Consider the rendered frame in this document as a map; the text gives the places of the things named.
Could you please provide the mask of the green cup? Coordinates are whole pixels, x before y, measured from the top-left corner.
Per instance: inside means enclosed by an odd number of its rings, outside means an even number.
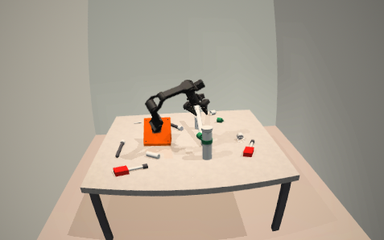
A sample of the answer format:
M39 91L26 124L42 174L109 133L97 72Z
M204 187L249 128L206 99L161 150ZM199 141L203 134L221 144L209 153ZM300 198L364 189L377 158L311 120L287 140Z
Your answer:
M210 145L210 144L213 144L213 139L210 140L210 141L204 141L202 140L202 133L197 133L196 137L201 140L201 143L204 144L204 145Z

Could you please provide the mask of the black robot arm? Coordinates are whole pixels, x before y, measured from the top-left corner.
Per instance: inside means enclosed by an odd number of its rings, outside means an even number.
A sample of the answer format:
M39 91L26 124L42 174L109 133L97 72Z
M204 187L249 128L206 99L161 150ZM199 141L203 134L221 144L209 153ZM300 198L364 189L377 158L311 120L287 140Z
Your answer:
M169 97L173 97L180 93L185 93L187 97L191 97L193 94L195 94L195 91L198 91L200 89L203 89L205 87L204 82L199 79L197 82L193 83L190 80L185 80L181 82L179 86L176 86L175 88L169 89L165 92L160 92L155 96L151 96L147 103L145 103L147 109L151 113L151 120L149 121L149 124L151 126L151 130L153 134L159 134L162 133L162 125L163 120L161 119L160 115L157 111L162 108L163 102L168 99ZM159 104L156 105L156 103L153 101L154 98L159 98Z

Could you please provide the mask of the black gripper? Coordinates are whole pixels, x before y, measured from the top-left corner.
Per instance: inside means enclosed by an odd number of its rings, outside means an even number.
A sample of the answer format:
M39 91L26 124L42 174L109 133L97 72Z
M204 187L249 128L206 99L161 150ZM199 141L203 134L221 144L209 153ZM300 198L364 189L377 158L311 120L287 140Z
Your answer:
M196 115L196 111L194 109L194 106L200 106L201 109L204 111L204 113L206 115L208 115L208 109L207 109L207 106L208 104L210 103L210 100L209 99L203 99L202 101L200 101L200 99L198 99L197 97L197 93L193 94L191 97L188 97L187 98L187 101L183 108L189 112L191 112L192 114Z

